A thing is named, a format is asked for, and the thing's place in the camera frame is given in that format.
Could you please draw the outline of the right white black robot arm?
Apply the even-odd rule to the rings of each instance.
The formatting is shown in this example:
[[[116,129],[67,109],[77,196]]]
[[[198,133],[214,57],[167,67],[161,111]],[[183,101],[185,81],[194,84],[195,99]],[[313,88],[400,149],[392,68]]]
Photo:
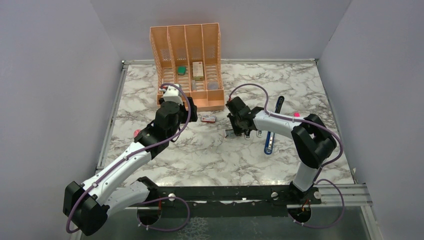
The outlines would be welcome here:
[[[240,97],[228,101],[226,107],[229,110],[227,117],[237,135],[265,131],[293,140],[301,164],[291,182],[288,196],[296,204],[306,200],[322,163],[337,146],[335,137],[321,119],[315,114],[305,118],[289,117],[268,112],[263,107],[250,108]]]

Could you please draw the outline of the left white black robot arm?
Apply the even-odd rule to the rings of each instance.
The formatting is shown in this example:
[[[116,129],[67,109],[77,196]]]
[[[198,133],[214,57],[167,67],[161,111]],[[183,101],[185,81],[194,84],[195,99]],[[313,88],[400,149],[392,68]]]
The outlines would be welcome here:
[[[78,184],[71,182],[64,192],[63,213],[69,234],[96,233],[109,217],[125,208],[143,203],[152,205],[157,191],[142,183],[122,189],[121,183],[135,170],[149,163],[175,141],[189,122],[196,122],[197,106],[191,97],[164,96],[154,120],[142,129],[126,150],[110,165]]]

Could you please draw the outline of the green object in organizer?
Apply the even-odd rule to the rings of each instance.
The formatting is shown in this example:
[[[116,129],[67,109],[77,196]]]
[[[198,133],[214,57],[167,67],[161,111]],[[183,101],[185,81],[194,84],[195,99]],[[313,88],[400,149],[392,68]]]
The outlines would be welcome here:
[[[188,72],[188,68],[185,65],[179,65],[176,68],[176,72],[178,76],[184,76]]]

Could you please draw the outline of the orange plastic desk organizer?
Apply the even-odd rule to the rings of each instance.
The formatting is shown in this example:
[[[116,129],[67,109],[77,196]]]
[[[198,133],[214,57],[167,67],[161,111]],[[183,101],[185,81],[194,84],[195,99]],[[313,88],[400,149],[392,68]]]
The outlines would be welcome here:
[[[153,26],[150,44],[156,65],[158,85],[180,85],[199,112],[221,111],[225,93],[221,74],[221,31],[218,23]],[[192,77],[193,62],[203,62],[204,80]],[[177,66],[187,66],[185,75],[177,75]],[[208,90],[217,81],[220,88]]]

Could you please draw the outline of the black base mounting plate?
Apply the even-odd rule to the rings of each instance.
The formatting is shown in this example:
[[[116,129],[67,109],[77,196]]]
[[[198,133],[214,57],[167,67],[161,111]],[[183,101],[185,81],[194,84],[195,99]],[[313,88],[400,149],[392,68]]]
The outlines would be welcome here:
[[[132,205],[139,217],[148,218],[228,218],[228,217],[286,217],[289,208],[316,206],[313,187],[303,196],[288,185],[253,186],[157,186],[148,200],[162,198],[159,203]]]

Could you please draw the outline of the white green box in organizer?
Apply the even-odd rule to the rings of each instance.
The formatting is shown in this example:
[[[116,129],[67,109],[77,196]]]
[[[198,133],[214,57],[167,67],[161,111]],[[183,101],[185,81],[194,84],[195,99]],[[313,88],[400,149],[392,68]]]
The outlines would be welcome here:
[[[203,81],[205,79],[204,65],[202,61],[192,63],[192,77],[195,81]]]

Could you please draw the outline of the red white staple box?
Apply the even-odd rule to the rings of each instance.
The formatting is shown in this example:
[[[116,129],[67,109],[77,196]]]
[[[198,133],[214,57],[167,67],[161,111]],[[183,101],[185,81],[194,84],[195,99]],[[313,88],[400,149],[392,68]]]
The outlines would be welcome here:
[[[210,115],[210,114],[203,114],[201,116],[201,122],[204,123],[215,123],[216,122],[216,116],[215,115]]]

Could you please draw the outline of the clear round lid in organizer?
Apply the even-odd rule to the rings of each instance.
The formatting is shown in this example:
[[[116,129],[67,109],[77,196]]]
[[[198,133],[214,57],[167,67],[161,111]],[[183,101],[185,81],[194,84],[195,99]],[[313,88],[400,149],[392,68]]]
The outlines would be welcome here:
[[[207,89],[209,91],[211,90],[218,90],[220,88],[220,84],[217,81],[209,81],[207,83]]]

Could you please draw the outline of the aluminium frame rail front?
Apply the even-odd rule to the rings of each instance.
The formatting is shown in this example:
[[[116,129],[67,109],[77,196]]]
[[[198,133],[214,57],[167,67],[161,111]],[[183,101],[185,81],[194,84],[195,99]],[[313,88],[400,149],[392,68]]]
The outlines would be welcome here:
[[[287,185],[263,186],[186,186],[165,187],[146,186],[136,182],[127,187],[119,187],[110,194],[96,194],[100,205],[108,205],[114,211],[141,204],[145,201],[162,199],[162,206],[177,198],[196,204],[241,204],[266,202],[299,207],[307,200],[313,205],[323,206],[370,206],[371,196],[364,184],[316,185],[304,196],[296,196]]]

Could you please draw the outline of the blue stapler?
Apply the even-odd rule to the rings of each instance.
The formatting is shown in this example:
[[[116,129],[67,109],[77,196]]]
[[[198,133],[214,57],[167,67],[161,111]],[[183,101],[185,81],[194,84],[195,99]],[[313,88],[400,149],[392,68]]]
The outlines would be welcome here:
[[[278,100],[277,100],[276,106],[275,106],[275,112],[277,114],[279,114],[281,112],[284,100],[285,100],[285,98],[282,95],[278,97]],[[272,152],[273,152],[275,135],[276,135],[275,130],[276,130],[276,127],[273,127],[272,131],[267,132],[266,141],[265,141],[265,145],[264,145],[264,153],[266,155],[271,155]]]

